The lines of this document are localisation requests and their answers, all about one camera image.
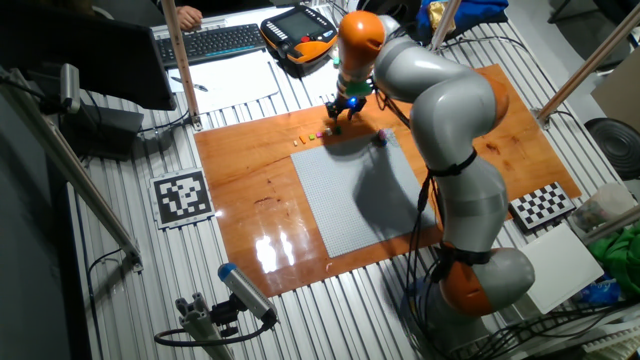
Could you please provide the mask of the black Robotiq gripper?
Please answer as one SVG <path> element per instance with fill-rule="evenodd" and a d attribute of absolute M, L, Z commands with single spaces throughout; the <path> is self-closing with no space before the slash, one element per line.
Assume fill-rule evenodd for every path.
<path fill-rule="evenodd" d="M 347 120 L 351 121 L 355 114 L 362 110 L 366 102 L 367 99 L 365 97 L 339 94 L 333 102 L 327 102 L 325 108 L 328 117 L 332 120 L 336 120 L 344 110 L 348 110 Z"/>

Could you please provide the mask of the person hand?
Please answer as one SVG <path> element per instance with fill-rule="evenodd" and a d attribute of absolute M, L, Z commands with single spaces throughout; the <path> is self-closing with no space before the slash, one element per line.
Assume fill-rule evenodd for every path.
<path fill-rule="evenodd" d="M 180 29 L 192 31 L 198 29 L 202 24 L 203 14 L 200 10 L 191 6 L 179 6 L 176 8 Z"/>

